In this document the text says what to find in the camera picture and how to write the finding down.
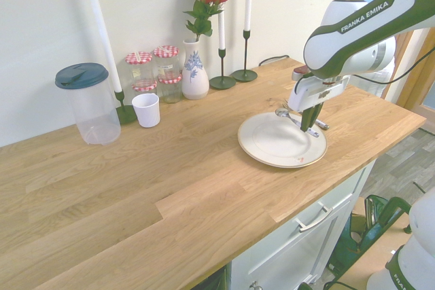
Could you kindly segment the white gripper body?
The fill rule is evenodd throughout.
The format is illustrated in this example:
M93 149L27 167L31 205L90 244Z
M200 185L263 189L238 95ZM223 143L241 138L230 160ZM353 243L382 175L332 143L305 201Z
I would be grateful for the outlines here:
M291 110L302 112L342 94L349 82L348 77L340 77L331 85L317 77L302 78L297 81L288 100Z

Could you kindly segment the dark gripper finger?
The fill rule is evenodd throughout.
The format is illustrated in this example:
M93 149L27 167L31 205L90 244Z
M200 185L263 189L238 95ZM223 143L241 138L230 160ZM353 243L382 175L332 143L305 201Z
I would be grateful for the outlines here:
M316 119L318 118L318 115L320 114L323 105L324 105L323 103L317 104L312 109L312 115L311 115L311 123L312 124L314 124Z
M300 129L303 132L306 132L310 127L312 127L313 114L314 114L314 108L308 108L302 112Z

